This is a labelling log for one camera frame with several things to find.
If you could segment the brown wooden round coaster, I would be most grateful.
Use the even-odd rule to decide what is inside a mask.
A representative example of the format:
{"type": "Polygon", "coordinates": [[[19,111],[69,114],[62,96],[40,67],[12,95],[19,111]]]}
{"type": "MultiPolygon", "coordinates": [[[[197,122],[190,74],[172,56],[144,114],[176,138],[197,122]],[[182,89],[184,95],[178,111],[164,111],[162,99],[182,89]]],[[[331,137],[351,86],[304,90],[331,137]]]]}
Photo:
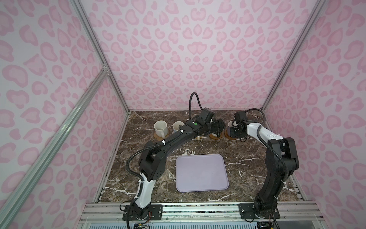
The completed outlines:
{"type": "Polygon", "coordinates": [[[209,134],[209,137],[210,137],[211,139],[214,139],[214,140],[219,140],[219,139],[221,139],[221,138],[223,137],[223,134],[222,134],[222,133],[221,133],[221,135],[222,135],[222,136],[221,136],[220,138],[215,138],[215,137],[212,137],[212,136],[211,136],[211,134],[209,134]]]}

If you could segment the light blue mug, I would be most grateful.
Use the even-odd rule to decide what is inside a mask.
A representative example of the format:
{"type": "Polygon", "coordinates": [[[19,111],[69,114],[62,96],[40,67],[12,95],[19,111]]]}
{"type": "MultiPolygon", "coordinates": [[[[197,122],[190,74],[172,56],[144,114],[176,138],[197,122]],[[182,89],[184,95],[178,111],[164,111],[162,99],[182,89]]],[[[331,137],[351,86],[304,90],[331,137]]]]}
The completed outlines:
{"type": "Polygon", "coordinates": [[[181,130],[181,127],[184,126],[184,122],[182,121],[176,121],[173,124],[173,133],[176,133],[181,130]]]}

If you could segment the white speckled mug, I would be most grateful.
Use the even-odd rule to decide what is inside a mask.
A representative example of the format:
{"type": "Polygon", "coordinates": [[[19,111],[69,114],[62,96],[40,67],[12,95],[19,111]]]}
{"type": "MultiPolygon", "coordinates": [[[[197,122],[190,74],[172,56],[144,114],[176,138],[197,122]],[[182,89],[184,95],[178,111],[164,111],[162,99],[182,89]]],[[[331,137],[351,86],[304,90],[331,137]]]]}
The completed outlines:
{"type": "Polygon", "coordinates": [[[157,136],[161,138],[166,138],[169,133],[167,123],[163,120],[155,122],[154,129],[157,136]]]}

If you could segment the cork paw-shaped coaster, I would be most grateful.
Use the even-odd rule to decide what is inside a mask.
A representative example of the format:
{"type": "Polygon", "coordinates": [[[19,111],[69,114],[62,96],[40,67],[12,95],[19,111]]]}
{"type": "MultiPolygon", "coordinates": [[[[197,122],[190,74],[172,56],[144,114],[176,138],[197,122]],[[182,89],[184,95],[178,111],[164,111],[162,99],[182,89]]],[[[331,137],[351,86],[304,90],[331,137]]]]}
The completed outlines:
{"type": "Polygon", "coordinates": [[[165,137],[160,137],[160,136],[158,136],[158,135],[157,135],[157,133],[156,133],[156,132],[154,132],[153,136],[154,136],[154,138],[155,138],[157,141],[162,141],[162,140],[164,140],[164,139],[168,138],[168,137],[170,136],[170,134],[166,135],[165,137]]]}

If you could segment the white lavender mug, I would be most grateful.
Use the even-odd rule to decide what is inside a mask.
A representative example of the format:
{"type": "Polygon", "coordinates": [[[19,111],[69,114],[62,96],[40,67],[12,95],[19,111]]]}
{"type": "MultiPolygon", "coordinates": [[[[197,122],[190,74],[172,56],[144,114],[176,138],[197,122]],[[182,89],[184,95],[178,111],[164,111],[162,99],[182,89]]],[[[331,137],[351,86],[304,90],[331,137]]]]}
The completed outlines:
{"type": "Polygon", "coordinates": [[[231,127],[233,127],[233,126],[235,126],[236,125],[236,122],[235,121],[230,121],[229,123],[228,123],[228,127],[229,128],[231,128],[231,127]]]}

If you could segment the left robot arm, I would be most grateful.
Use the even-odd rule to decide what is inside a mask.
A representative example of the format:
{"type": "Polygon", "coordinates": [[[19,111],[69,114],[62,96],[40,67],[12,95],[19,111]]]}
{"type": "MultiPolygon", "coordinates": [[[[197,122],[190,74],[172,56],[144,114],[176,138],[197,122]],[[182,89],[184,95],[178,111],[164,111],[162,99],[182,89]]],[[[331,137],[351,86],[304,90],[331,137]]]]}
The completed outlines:
{"type": "Polygon", "coordinates": [[[223,119],[216,119],[214,111],[204,108],[199,115],[186,121],[171,136],[161,141],[149,141],[143,149],[131,155],[125,168],[128,173],[139,178],[139,186],[128,210],[140,218],[145,217],[152,202],[155,182],[165,172],[167,158],[176,149],[198,136],[220,135],[225,128],[223,119]]]}

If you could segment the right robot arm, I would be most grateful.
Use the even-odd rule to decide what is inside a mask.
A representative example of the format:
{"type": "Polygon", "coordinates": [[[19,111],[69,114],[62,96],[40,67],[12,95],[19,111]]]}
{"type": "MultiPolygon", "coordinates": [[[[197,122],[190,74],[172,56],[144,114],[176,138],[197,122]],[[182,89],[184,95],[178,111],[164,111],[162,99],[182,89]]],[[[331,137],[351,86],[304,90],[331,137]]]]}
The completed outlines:
{"type": "Polygon", "coordinates": [[[265,182],[256,194],[253,211],[258,218],[273,214],[278,196],[288,177],[299,169],[299,160],[295,141],[291,137],[282,137],[263,127],[261,123],[247,117],[249,109],[234,114],[232,126],[227,131],[231,138],[255,138],[266,147],[265,182]]]}

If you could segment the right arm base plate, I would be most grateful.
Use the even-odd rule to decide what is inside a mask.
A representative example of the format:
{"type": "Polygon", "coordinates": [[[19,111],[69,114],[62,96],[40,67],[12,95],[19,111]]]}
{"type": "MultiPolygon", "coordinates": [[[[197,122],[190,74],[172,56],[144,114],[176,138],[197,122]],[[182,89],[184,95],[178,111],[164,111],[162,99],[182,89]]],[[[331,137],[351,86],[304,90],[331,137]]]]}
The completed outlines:
{"type": "Polygon", "coordinates": [[[238,208],[241,219],[249,222],[260,219],[273,219],[273,217],[275,219],[281,218],[278,208],[275,208],[273,212],[270,211],[268,213],[255,213],[253,203],[239,203],[238,208]]]}

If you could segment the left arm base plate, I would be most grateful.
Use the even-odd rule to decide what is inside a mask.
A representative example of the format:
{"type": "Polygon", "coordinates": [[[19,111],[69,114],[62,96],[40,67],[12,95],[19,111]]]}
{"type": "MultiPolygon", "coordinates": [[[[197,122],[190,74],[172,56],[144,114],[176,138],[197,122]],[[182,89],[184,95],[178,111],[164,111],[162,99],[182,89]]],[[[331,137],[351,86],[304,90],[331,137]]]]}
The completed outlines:
{"type": "Polygon", "coordinates": [[[126,205],[124,208],[123,220],[129,221],[143,221],[143,220],[161,220],[163,213],[163,205],[149,204],[147,207],[141,209],[137,204],[133,204],[129,211],[130,205],[126,205]]]}

